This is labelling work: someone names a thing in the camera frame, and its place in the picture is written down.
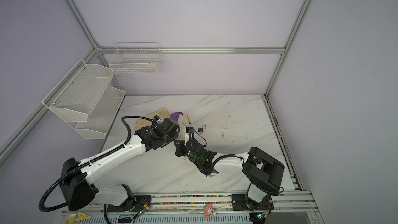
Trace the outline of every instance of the metal mesh shelf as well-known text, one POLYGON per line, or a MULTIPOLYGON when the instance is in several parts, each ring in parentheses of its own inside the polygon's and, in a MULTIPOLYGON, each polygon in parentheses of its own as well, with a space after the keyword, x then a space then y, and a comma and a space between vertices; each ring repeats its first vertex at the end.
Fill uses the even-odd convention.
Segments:
POLYGON ((116 75, 158 74, 162 64, 159 43, 116 42, 117 51, 109 62, 116 75))
POLYGON ((78 122, 74 129, 85 139, 104 139, 116 117, 125 93, 126 91, 107 87, 88 120, 78 122))
POLYGON ((65 122, 87 121, 114 75, 110 68, 81 62, 84 65, 58 96, 47 104, 43 100, 65 122))

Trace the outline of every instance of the table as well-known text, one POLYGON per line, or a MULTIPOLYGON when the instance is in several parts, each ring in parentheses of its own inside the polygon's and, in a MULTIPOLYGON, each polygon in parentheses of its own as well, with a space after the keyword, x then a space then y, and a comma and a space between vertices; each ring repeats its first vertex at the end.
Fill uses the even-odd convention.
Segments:
MULTIPOLYGON (((205 124, 202 136, 207 140, 207 150, 230 154, 258 147, 285 164, 261 95, 126 96, 103 150, 126 139, 121 117, 143 116, 161 107, 167 107, 170 113, 187 113, 195 129, 205 124)), ((134 133, 136 119, 126 121, 134 133)), ((249 186, 241 171, 205 177, 186 157, 177 157, 175 151, 170 143, 146 152, 113 168, 98 182, 124 183, 136 193, 241 192, 249 186)), ((286 166, 281 186, 286 191, 295 189, 286 166)))

